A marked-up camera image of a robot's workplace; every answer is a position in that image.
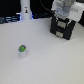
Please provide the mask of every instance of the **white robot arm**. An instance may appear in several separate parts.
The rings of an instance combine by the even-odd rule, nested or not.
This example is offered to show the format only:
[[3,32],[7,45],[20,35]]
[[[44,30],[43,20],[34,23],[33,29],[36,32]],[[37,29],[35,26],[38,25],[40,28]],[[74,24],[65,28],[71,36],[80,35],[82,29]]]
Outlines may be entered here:
[[76,22],[81,19],[84,6],[75,0],[54,0],[50,32],[69,40]]
[[52,9],[56,15],[78,22],[81,19],[84,6],[75,0],[54,0]]

